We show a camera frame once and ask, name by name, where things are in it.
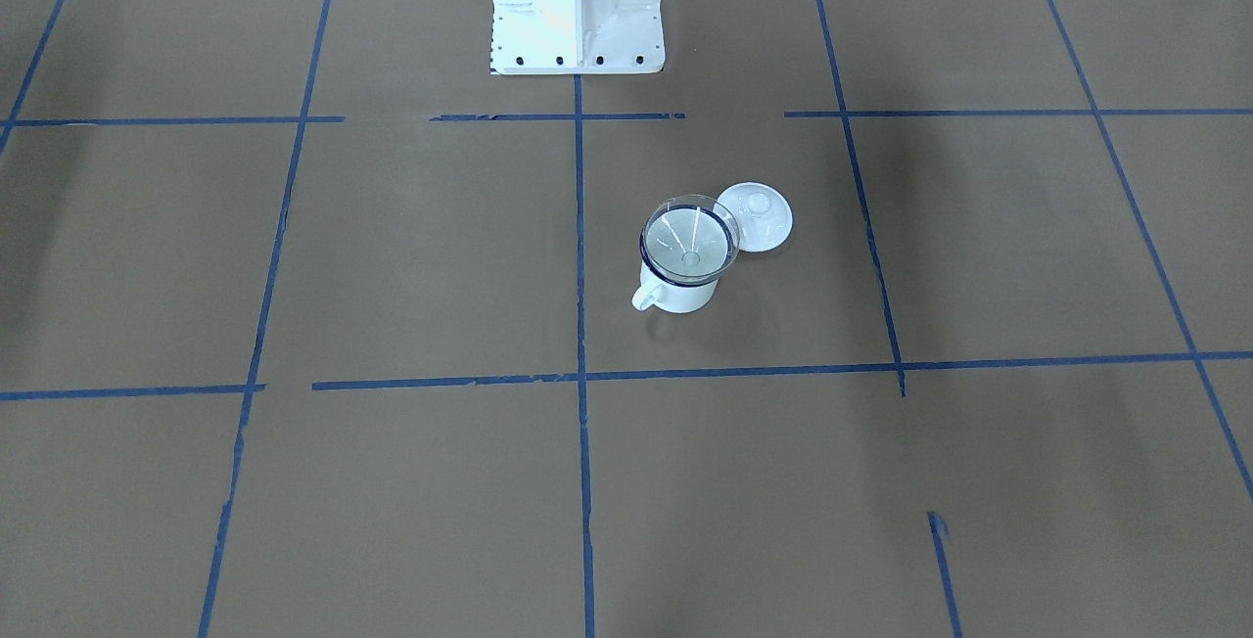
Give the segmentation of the clear glass funnel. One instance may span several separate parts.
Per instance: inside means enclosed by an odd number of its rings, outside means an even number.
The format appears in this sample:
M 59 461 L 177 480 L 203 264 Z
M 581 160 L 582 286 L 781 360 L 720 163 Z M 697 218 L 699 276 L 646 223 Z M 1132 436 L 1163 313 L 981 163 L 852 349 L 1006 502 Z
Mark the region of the clear glass funnel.
M 741 251 L 741 226 L 728 206 L 704 194 L 663 201 L 639 233 L 644 271 L 680 287 L 723 277 Z

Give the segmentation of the white round lid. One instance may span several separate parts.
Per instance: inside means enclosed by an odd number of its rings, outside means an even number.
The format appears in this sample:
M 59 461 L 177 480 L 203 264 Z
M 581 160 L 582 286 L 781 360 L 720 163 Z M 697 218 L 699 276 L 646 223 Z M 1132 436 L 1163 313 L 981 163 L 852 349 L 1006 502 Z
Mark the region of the white round lid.
M 742 182 L 725 188 L 717 201 L 738 224 L 741 251 L 778 249 L 789 237 L 794 214 L 787 198 L 764 183 Z

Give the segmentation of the white enamel mug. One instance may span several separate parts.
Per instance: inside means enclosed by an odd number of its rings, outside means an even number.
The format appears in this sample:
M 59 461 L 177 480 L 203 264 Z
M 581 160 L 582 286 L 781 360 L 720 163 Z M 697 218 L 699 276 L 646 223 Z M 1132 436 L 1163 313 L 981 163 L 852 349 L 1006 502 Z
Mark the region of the white enamel mug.
M 719 280 L 698 287 L 680 287 L 645 272 L 642 262 L 639 286 L 632 295 L 632 307 L 637 311 L 657 308 L 672 315 L 690 313 L 709 302 L 712 295 L 715 295 Z

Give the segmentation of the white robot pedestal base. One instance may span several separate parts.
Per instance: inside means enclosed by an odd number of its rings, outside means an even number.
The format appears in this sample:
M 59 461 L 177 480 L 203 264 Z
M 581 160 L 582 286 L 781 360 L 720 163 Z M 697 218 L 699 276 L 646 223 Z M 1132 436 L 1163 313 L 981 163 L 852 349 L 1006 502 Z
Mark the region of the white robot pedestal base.
M 662 0 L 492 0 L 489 71 L 624 75 L 667 66 Z

